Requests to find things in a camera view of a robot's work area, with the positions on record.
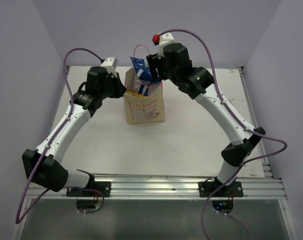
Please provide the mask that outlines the blue chips bag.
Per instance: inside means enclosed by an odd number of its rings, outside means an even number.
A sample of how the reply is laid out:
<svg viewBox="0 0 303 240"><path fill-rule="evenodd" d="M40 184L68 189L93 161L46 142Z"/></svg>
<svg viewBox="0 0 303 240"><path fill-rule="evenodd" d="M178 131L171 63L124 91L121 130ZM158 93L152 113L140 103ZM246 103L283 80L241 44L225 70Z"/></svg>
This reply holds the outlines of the blue chips bag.
<svg viewBox="0 0 303 240"><path fill-rule="evenodd" d="M134 93L146 97L150 94L150 84L152 83L150 69L142 58L131 57L130 59L134 69L131 89Z"/></svg>

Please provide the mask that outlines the beige Cakes paper bag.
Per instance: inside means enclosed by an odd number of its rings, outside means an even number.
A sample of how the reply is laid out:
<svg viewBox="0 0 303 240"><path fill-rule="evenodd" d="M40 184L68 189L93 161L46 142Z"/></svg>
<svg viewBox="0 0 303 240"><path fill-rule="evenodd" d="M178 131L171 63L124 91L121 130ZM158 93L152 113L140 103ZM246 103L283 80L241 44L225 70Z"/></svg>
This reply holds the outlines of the beige Cakes paper bag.
<svg viewBox="0 0 303 240"><path fill-rule="evenodd" d="M131 57L136 57L136 48L133 50ZM133 92L132 83L134 80L134 67L132 66L125 73L124 86L126 91ZM153 81L149 85L149 95L145 97L135 97L124 93L123 106L125 112L126 122L129 125L140 123L153 123L165 121L165 103L164 103L164 91L163 81Z"/></svg>

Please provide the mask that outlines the Fox's fruit candy bag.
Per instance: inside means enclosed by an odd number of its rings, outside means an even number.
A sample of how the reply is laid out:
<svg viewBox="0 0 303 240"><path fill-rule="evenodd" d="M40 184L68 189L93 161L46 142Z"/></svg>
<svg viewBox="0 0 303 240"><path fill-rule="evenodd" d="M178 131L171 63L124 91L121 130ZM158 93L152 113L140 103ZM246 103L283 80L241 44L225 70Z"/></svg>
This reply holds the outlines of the Fox's fruit candy bag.
<svg viewBox="0 0 303 240"><path fill-rule="evenodd" d="M144 95L139 94L139 93L136 93L136 92L126 91L125 93L126 93L127 95L129 95L129 96L134 96L134 97L137 97L137 98L145 98Z"/></svg>

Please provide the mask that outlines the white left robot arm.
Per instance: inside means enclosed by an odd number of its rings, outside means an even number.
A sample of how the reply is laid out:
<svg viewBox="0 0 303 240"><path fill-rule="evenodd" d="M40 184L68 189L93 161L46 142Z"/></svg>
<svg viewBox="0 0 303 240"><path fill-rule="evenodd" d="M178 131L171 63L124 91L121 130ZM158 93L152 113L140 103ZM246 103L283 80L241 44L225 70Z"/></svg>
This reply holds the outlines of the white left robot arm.
<svg viewBox="0 0 303 240"><path fill-rule="evenodd" d="M83 170L67 170L62 166L64 155L81 128L93 117L107 98L118 99L126 92L113 66L93 66L86 81L72 96L70 104L58 125L36 147L22 155L28 181L53 192L75 188L88 197L96 187L95 177Z"/></svg>

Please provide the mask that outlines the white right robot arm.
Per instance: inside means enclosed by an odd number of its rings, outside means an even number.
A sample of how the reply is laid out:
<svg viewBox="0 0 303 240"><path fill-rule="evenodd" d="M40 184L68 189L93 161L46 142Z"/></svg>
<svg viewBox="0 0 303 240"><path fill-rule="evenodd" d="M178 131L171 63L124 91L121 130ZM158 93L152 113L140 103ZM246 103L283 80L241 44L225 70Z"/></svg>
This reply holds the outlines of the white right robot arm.
<svg viewBox="0 0 303 240"><path fill-rule="evenodd" d="M170 80L178 89L204 107L227 135L230 143L222 150L222 166L215 178L214 190L219 196L232 191L235 172L260 142L265 130L254 127L237 115L237 122L227 108L234 106L225 98L219 98L212 74L204 67L194 67L188 49L181 43L159 46L156 54L147 56L151 76Z"/></svg>

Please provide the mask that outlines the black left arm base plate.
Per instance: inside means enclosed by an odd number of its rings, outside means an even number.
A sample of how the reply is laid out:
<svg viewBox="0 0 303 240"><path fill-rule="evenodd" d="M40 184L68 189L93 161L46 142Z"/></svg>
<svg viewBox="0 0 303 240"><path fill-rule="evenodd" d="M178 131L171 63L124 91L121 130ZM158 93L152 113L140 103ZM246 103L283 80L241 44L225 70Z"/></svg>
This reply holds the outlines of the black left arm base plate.
<svg viewBox="0 0 303 240"><path fill-rule="evenodd" d="M67 197L106 197L111 194L112 183L110 181L95 181L85 188L69 187L66 190Z"/></svg>

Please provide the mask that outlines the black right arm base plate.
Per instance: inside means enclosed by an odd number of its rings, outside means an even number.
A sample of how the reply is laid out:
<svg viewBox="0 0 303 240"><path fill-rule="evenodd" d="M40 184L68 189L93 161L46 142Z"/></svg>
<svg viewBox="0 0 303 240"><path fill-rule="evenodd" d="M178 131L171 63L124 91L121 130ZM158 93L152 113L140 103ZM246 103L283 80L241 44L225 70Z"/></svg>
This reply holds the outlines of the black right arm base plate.
<svg viewBox="0 0 303 240"><path fill-rule="evenodd" d="M205 181L198 182L198 192L201 198L212 196L214 198L229 198L244 196L242 183L234 180L230 185L221 187L218 180L206 179Z"/></svg>

